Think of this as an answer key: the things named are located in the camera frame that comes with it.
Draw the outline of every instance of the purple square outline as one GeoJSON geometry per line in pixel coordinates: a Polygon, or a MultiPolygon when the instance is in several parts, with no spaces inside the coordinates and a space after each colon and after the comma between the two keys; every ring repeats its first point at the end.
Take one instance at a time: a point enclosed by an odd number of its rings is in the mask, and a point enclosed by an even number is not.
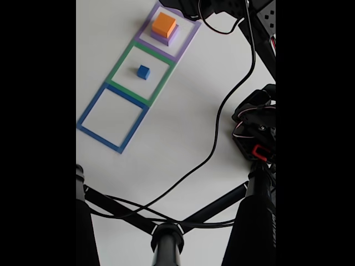
{"type": "Polygon", "coordinates": [[[143,44],[144,46],[150,48],[151,50],[165,56],[166,58],[172,60],[173,62],[178,62],[180,60],[180,58],[182,57],[183,53],[185,52],[185,50],[187,49],[187,47],[189,46],[190,42],[192,41],[193,37],[195,36],[197,30],[199,29],[199,27],[201,26],[201,23],[198,21],[189,21],[191,23],[193,23],[195,26],[193,27],[190,35],[187,37],[185,43],[182,45],[180,51],[178,52],[177,56],[172,56],[171,54],[168,54],[162,50],[160,50],[159,48],[151,45],[150,43],[147,43],[146,41],[140,39],[140,36],[142,35],[143,31],[145,30],[145,28],[149,25],[152,17],[154,16],[155,12],[158,10],[159,7],[163,7],[167,10],[169,10],[170,12],[173,12],[174,14],[177,14],[178,16],[184,18],[183,14],[173,8],[169,8],[169,7],[164,7],[159,1],[154,5],[153,9],[150,11],[148,17],[146,18],[145,22],[143,23],[142,27],[139,29],[139,31],[137,32],[137,34],[134,37],[134,40],[136,42],[139,42],[141,44],[143,44]]]}

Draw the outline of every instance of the blue square outline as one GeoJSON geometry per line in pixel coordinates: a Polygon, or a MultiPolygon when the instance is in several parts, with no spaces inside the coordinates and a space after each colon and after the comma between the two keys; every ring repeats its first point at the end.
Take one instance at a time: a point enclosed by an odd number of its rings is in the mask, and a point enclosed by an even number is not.
{"type": "Polygon", "coordinates": [[[85,109],[85,111],[83,112],[83,114],[79,118],[79,120],[77,122],[77,129],[79,129],[80,131],[84,132],[85,134],[89,135],[90,137],[96,139],[97,141],[100,141],[102,144],[106,145],[107,147],[109,147],[109,148],[113,149],[114,151],[121,154],[123,152],[123,150],[126,148],[130,139],[133,137],[134,133],[136,132],[138,126],[142,122],[142,120],[145,117],[148,110],[149,110],[149,107],[146,106],[145,104],[141,103],[140,101],[137,101],[136,99],[134,99],[130,95],[128,95],[128,94],[116,89],[115,87],[111,86],[110,84],[104,82],[102,84],[102,86],[100,87],[100,89],[98,90],[98,92],[93,97],[93,99],[91,100],[91,102],[89,103],[88,107],[85,109]],[[94,107],[94,105],[96,104],[96,102],[98,101],[98,99],[100,98],[101,94],[104,92],[105,89],[112,91],[113,93],[121,96],[122,98],[126,99],[127,101],[131,102],[132,104],[134,104],[142,109],[142,112],[138,116],[137,120],[134,122],[133,126],[131,127],[130,131],[126,135],[126,137],[123,140],[120,147],[117,145],[114,145],[110,141],[104,139],[103,137],[100,137],[96,133],[93,133],[91,130],[89,130],[83,126],[84,120],[87,118],[88,114],[90,113],[90,111],[92,110],[92,108],[94,107]]]}

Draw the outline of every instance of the green square outline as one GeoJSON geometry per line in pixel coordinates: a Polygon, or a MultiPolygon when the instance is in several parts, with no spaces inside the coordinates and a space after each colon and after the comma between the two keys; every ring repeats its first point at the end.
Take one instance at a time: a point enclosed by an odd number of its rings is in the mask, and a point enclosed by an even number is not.
{"type": "Polygon", "coordinates": [[[164,87],[165,83],[167,82],[169,76],[171,75],[171,73],[173,72],[174,68],[176,67],[176,62],[173,62],[172,60],[166,58],[165,56],[149,49],[148,47],[142,45],[141,43],[138,43],[135,40],[132,40],[127,48],[124,50],[123,54],[121,55],[120,59],[118,60],[118,62],[115,64],[115,66],[113,67],[113,69],[111,70],[110,74],[107,76],[106,81],[108,84],[112,85],[113,87],[115,87],[116,89],[123,91],[124,93],[128,94],[129,96],[132,96],[134,99],[136,99],[137,101],[140,101],[141,103],[147,105],[148,107],[151,107],[153,102],[155,101],[155,99],[158,97],[159,93],[161,92],[162,88],[164,87]],[[113,76],[115,75],[115,73],[117,72],[117,70],[120,68],[120,66],[122,65],[124,59],[126,59],[127,55],[129,54],[129,52],[132,50],[133,47],[137,47],[138,49],[141,49],[142,51],[154,56],[155,58],[163,61],[164,63],[168,64],[170,67],[167,69],[167,71],[165,72],[164,76],[161,78],[160,82],[158,83],[158,85],[156,86],[152,96],[150,97],[149,100],[144,99],[142,96],[139,96],[138,94],[134,93],[133,91],[130,91],[129,89],[121,86],[120,84],[114,82],[112,80],[113,76]]]}

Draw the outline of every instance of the purple square base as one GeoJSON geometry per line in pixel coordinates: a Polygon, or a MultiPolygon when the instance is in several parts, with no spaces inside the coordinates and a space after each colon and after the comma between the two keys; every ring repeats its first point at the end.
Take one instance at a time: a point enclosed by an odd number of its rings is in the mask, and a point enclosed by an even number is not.
{"type": "Polygon", "coordinates": [[[173,42],[176,35],[178,34],[178,27],[179,27],[179,25],[175,26],[175,28],[173,29],[173,32],[171,32],[171,34],[168,38],[164,38],[163,36],[160,36],[159,34],[153,32],[153,31],[150,32],[150,36],[153,39],[156,39],[157,41],[169,46],[169,44],[171,44],[173,42]]]}

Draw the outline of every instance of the black cable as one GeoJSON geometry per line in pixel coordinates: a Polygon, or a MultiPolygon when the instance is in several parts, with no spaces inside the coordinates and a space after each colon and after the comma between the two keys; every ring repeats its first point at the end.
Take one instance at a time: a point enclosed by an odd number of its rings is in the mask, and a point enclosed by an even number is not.
{"type": "MultiPolygon", "coordinates": [[[[114,197],[114,196],[110,196],[110,195],[106,195],[106,196],[109,197],[109,198],[111,198],[111,199],[113,199],[113,200],[122,201],[122,202],[131,204],[131,205],[136,206],[136,207],[140,207],[140,208],[144,207],[143,205],[140,205],[140,204],[138,204],[138,203],[134,203],[134,202],[132,202],[132,201],[128,201],[128,200],[123,199],[123,198],[118,198],[118,197],[114,197]]],[[[160,216],[160,217],[163,217],[163,218],[165,218],[165,219],[171,219],[170,217],[168,217],[168,216],[166,216],[166,215],[164,215],[164,214],[162,214],[162,213],[160,213],[160,212],[157,212],[157,211],[155,211],[155,210],[153,210],[153,209],[150,209],[150,208],[144,208],[144,209],[145,209],[146,211],[148,211],[148,212],[154,213],[154,214],[156,214],[156,215],[158,215],[158,216],[160,216]]]]}
{"type": "Polygon", "coordinates": [[[217,29],[213,28],[211,25],[209,25],[209,24],[207,23],[206,19],[202,16],[202,13],[201,13],[201,0],[199,0],[199,3],[198,3],[198,5],[197,5],[197,10],[199,11],[199,16],[200,16],[200,18],[201,18],[202,21],[206,24],[206,26],[209,27],[211,30],[213,30],[213,31],[216,32],[216,33],[220,33],[220,34],[224,34],[224,35],[231,34],[231,33],[234,31],[234,29],[237,27],[238,22],[239,22],[239,20],[237,19],[236,22],[234,23],[232,29],[231,29],[229,32],[220,32],[219,30],[217,30],[217,29]]]}
{"type": "MultiPolygon", "coordinates": [[[[138,204],[138,203],[135,203],[135,202],[132,202],[132,201],[128,201],[128,200],[123,199],[123,198],[118,198],[118,197],[114,197],[114,196],[110,196],[110,195],[106,195],[106,196],[109,197],[109,198],[111,198],[111,199],[113,199],[113,200],[116,200],[116,201],[122,201],[122,202],[131,204],[131,205],[134,205],[134,206],[137,206],[137,207],[144,207],[144,206],[142,206],[142,205],[140,205],[140,204],[138,204]]],[[[183,223],[184,225],[185,225],[185,224],[189,224],[189,225],[191,225],[191,226],[195,226],[195,225],[197,225],[197,226],[218,226],[218,225],[222,225],[222,224],[227,224],[227,223],[234,222],[234,219],[233,219],[233,220],[229,220],[229,221],[225,221],[225,222],[216,222],[216,223],[193,223],[193,222],[184,222],[184,221],[178,221],[178,220],[172,219],[172,218],[170,218],[170,217],[168,217],[168,216],[166,216],[166,215],[164,215],[164,214],[162,214],[162,213],[160,213],[160,212],[157,212],[157,211],[155,211],[155,210],[153,210],[153,209],[150,209],[150,208],[144,208],[144,209],[145,209],[146,211],[149,211],[149,212],[154,213],[154,214],[156,214],[156,215],[158,215],[158,216],[160,216],[160,217],[165,218],[165,219],[147,218],[147,219],[149,219],[150,221],[153,221],[153,222],[171,222],[171,223],[179,223],[179,224],[183,223]]],[[[109,218],[118,219],[118,218],[116,218],[116,217],[118,217],[118,216],[109,216],[109,218]]]]}
{"type": "Polygon", "coordinates": [[[224,107],[225,103],[227,102],[227,100],[229,99],[229,97],[251,76],[251,74],[254,71],[255,68],[255,60],[256,60],[256,55],[255,55],[255,45],[254,45],[254,38],[253,38],[253,34],[252,34],[252,29],[251,29],[251,24],[250,24],[250,17],[249,17],[249,11],[248,11],[248,5],[247,2],[245,0],[245,13],[246,13],[246,21],[248,23],[248,27],[249,27],[249,34],[250,34],[250,43],[251,43],[251,67],[249,72],[245,75],[245,77],[227,94],[227,96],[223,99],[218,112],[217,112],[217,117],[216,117],[216,128],[215,128],[215,139],[214,139],[214,144],[212,147],[212,151],[209,154],[209,156],[199,165],[197,165],[194,169],[192,169],[190,172],[188,172],[185,176],[183,176],[181,179],[179,179],[175,184],[172,185],[172,187],[170,187],[167,191],[165,191],[163,194],[161,194],[158,198],[156,198],[155,200],[149,202],[148,204],[146,204],[145,206],[142,206],[138,209],[136,209],[135,211],[132,211],[131,213],[127,213],[123,216],[121,216],[120,218],[125,218],[125,217],[129,217],[131,215],[134,215],[138,212],[140,212],[141,210],[153,205],[155,202],[157,202],[158,200],[160,200],[161,198],[165,197],[170,191],[172,191],[178,184],[180,184],[184,179],[186,179],[190,174],[192,174],[193,172],[195,172],[196,170],[198,170],[200,167],[202,167],[204,164],[206,164],[209,159],[212,157],[212,155],[214,154],[215,150],[216,150],[216,145],[217,145],[217,138],[218,138],[218,129],[219,129],[219,121],[220,121],[220,116],[222,113],[222,108],[224,107]]]}
{"type": "MultiPolygon", "coordinates": [[[[103,214],[98,211],[95,211],[92,208],[90,208],[90,211],[92,214],[97,215],[97,216],[101,216],[104,218],[121,219],[119,216],[103,214]]],[[[194,227],[194,228],[222,228],[222,227],[233,226],[233,222],[234,222],[234,219],[226,221],[226,222],[218,222],[218,223],[192,223],[192,222],[177,221],[174,219],[155,219],[155,218],[146,218],[146,219],[149,221],[152,221],[152,222],[178,223],[182,226],[194,227]]]]}

